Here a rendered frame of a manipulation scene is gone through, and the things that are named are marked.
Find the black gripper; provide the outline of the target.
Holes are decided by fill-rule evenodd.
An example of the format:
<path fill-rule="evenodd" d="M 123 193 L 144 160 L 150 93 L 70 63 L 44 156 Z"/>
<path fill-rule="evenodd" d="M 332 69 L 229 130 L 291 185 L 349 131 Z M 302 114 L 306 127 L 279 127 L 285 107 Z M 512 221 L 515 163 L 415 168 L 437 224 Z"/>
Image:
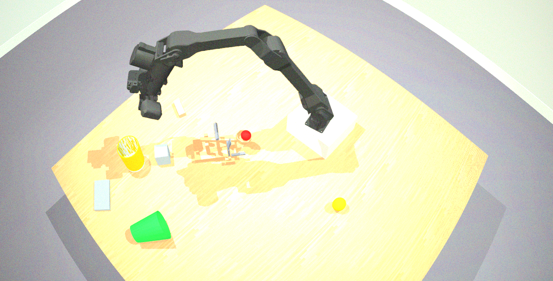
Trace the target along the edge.
<path fill-rule="evenodd" d="M 162 108 L 160 102 L 158 102 L 158 95 L 161 95 L 161 88 L 163 85 L 167 85 L 168 81 L 167 79 L 156 78 L 152 73 L 152 68 L 150 68 L 147 78 L 149 78 L 149 84 L 145 94 L 140 93 L 138 110 L 144 118 L 159 120 L 162 115 Z"/>

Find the yellow cup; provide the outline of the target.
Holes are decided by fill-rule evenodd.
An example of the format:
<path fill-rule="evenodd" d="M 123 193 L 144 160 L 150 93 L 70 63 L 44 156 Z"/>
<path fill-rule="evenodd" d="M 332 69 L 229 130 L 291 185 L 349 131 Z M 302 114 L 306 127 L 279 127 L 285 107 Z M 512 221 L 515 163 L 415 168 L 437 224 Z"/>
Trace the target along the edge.
<path fill-rule="evenodd" d="M 131 172 L 138 172 L 144 167 L 144 155 L 135 137 L 123 137 L 118 143 L 117 151 L 127 169 Z"/>

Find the red ball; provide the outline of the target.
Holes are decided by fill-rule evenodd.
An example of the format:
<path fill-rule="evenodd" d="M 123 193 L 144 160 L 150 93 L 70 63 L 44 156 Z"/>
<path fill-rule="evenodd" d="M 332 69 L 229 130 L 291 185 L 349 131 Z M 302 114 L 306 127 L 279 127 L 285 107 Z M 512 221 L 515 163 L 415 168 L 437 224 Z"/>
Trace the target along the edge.
<path fill-rule="evenodd" d="M 249 131 L 243 131 L 241 133 L 241 138 L 244 140 L 244 141 L 248 141 L 250 138 L 251 138 L 251 133 Z"/>

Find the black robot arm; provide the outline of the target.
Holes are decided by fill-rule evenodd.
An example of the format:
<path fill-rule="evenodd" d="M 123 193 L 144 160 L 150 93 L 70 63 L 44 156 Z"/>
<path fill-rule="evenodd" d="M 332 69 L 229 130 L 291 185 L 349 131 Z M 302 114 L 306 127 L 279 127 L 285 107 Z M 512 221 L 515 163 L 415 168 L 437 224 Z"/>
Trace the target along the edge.
<path fill-rule="evenodd" d="M 289 57 L 279 36 L 273 36 L 266 30 L 257 29 L 252 25 L 202 33 L 189 30 L 174 31 L 158 40 L 155 47 L 140 42 L 133 49 L 130 65 L 147 71 L 130 70 L 127 90 L 130 93 L 145 94 L 149 84 L 147 76 L 150 68 L 156 78 L 167 79 L 174 66 L 182 67 L 183 60 L 200 51 L 237 46 L 250 48 L 265 65 L 272 70 L 280 71 L 289 80 L 298 90 L 303 109 L 310 114 L 305 125 L 323 133 L 334 117 L 328 96 L 299 70 Z"/>

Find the green tapered cup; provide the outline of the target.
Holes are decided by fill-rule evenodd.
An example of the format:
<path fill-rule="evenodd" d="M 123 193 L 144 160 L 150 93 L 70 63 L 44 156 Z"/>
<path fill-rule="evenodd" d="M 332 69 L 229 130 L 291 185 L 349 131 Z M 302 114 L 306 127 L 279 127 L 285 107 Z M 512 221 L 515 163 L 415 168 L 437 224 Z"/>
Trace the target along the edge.
<path fill-rule="evenodd" d="M 137 243 L 171 239 L 171 233 L 162 214 L 157 211 L 130 226 Z"/>

